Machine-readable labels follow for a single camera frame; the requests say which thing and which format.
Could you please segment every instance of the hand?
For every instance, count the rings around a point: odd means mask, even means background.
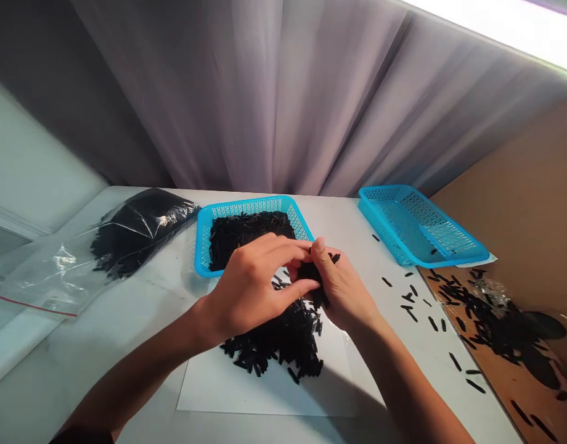
[[[340,253],[341,258],[333,264],[329,253]],[[380,322],[381,314],[376,303],[343,252],[325,247],[325,239],[319,237],[312,244],[311,255],[319,269],[322,285],[330,302],[325,313],[337,327],[351,335],[351,331],[358,325],[374,325]],[[289,266],[288,270],[293,282],[298,272],[293,266]]]
[[[302,241],[267,233],[234,250],[214,291],[200,299],[192,310],[208,348],[281,315],[296,299],[320,284],[301,279],[275,291],[271,279],[281,266],[310,262],[308,247]]]

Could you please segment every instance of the left hand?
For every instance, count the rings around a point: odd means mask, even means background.
[[[300,279],[283,290],[271,280],[281,266],[298,266],[312,258],[304,243],[267,233],[234,250],[216,288],[193,307],[198,331],[208,348],[281,315],[296,299],[320,284]]]

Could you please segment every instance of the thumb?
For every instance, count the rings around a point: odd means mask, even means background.
[[[337,273],[337,267],[331,260],[325,248],[325,238],[319,237],[312,243],[310,249],[312,261],[318,268],[320,276],[325,279],[331,279]]]
[[[316,290],[319,287],[320,284],[317,281],[313,281],[312,279],[300,279],[283,290],[275,292],[275,297],[281,300],[282,304],[285,304],[285,309],[296,299],[301,298],[306,293]]]

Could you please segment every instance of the blue basket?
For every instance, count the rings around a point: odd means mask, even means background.
[[[478,240],[408,185],[365,187],[359,196],[360,211],[402,266],[435,268],[489,258]]]
[[[236,216],[241,213],[254,214],[263,211],[281,211],[288,215],[296,239],[314,241],[296,202],[286,195],[259,197],[257,199],[236,200],[215,203],[203,207],[197,215],[197,243],[195,244],[195,270],[204,278],[222,276],[224,270],[210,271],[210,231],[214,219]]]

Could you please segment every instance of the light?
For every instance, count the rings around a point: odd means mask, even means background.
[[[567,15],[524,0],[403,0],[567,70]]]

